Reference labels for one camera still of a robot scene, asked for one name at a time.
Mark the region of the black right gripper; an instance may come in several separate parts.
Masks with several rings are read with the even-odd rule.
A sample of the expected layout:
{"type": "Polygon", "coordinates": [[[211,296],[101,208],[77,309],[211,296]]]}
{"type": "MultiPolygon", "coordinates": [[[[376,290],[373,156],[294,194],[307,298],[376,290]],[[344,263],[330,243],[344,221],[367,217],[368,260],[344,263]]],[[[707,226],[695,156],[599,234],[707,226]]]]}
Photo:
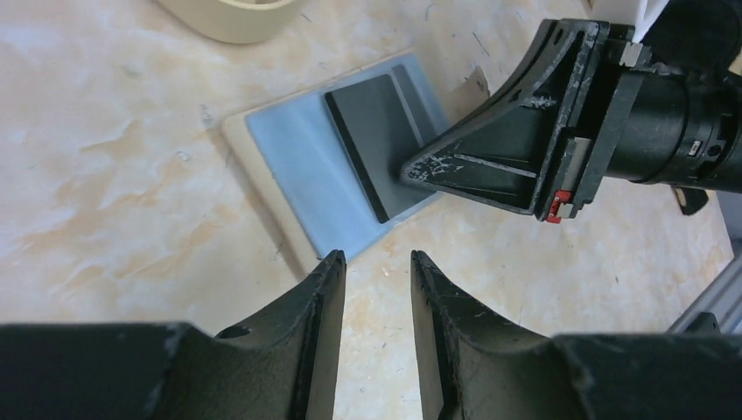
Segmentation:
{"type": "Polygon", "coordinates": [[[607,174],[652,58],[633,36],[630,25],[543,20],[506,82],[405,162],[402,181],[539,221],[575,218],[607,174]]]}

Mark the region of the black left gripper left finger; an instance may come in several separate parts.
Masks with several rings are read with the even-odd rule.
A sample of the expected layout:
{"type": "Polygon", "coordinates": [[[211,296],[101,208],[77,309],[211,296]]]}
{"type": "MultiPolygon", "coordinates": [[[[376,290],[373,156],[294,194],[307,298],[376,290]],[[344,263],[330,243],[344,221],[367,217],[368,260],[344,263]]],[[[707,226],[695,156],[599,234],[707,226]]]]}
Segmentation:
{"type": "Polygon", "coordinates": [[[329,419],[347,264],[216,335],[187,322],[4,324],[4,419],[329,419]]]}

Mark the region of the black credit card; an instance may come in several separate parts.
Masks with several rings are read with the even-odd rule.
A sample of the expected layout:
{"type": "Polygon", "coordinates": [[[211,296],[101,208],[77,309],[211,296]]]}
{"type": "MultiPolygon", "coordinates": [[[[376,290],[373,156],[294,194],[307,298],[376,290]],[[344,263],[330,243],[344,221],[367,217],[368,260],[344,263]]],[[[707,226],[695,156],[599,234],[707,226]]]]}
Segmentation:
{"type": "Polygon", "coordinates": [[[385,223],[431,195],[401,169],[439,129],[406,66],[324,94],[340,141],[375,218],[385,223]]]}

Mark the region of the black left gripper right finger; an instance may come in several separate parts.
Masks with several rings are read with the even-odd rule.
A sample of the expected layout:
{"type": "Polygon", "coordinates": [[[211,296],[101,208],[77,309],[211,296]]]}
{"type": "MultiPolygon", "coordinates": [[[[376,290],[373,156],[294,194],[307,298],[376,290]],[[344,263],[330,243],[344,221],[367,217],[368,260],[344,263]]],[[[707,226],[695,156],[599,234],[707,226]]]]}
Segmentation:
{"type": "Polygon", "coordinates": [[[426,419],[741,416],[741,334],[546,337],[459,288],[422,251],[410,274],[426,419]]]}

